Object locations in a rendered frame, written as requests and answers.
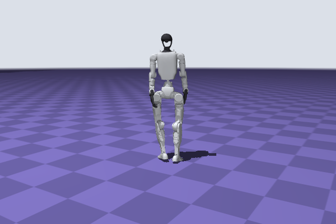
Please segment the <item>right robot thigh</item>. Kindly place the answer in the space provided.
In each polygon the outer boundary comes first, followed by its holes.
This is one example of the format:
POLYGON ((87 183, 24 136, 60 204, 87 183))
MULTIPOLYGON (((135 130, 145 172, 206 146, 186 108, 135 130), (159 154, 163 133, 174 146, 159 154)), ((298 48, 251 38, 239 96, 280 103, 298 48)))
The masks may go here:
POLYGON ((184 101, 183 95, 174 91, 174 104, 175 104, 175 123, 172 124, 173 131, 177 132, 177 125, 183 122, 184 115, 184 101))

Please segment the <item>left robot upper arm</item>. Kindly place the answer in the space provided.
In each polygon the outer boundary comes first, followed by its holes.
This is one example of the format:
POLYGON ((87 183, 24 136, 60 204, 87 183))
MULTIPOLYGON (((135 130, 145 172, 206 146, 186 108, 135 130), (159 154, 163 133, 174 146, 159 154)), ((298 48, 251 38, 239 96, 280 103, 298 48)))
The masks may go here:
POLYGON ((151 78, 156 78, 156 62, 157 61, 157 54, 152 54, 150 56, 150 73, 151 73, 151 78))

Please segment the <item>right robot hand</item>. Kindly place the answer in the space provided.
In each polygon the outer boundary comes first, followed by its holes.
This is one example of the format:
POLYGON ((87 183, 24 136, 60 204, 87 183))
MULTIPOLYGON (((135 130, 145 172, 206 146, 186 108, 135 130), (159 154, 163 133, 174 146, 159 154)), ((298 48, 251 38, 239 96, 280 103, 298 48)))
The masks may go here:
POLYGON ((187 94, 188 94, 187 89, 184 90, 183 94, 184 94, 183 95, 183 101, 184 101, 184 104, 185 104, 185 101, 186 101, 186 98, 187 98, 187 94))

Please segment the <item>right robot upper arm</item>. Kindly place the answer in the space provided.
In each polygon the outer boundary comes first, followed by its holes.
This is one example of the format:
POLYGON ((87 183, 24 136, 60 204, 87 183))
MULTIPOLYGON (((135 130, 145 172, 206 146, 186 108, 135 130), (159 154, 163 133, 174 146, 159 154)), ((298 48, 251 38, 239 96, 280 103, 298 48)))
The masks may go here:
POLYGON ((177 59, 180 60, 179 61, 179 67, 180 67, 179 74, 180 74, 180 77, 186 77, 186 75, 185 75, 185 57, 184 57, 184 54, 176 52, 176 56, 177 56, 177 59))

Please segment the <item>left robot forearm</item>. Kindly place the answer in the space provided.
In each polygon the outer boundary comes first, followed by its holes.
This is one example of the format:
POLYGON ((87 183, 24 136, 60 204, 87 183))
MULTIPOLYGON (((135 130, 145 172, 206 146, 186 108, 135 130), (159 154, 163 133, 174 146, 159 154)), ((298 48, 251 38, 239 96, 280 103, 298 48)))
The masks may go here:
MULTIPOLYGON (((151 78, 151 73, 149 73, 149 89, 153 91, 155 89, 155 79, 151 78)), ((149 94, 150 94, 150 90, 149 90, 149 94)))

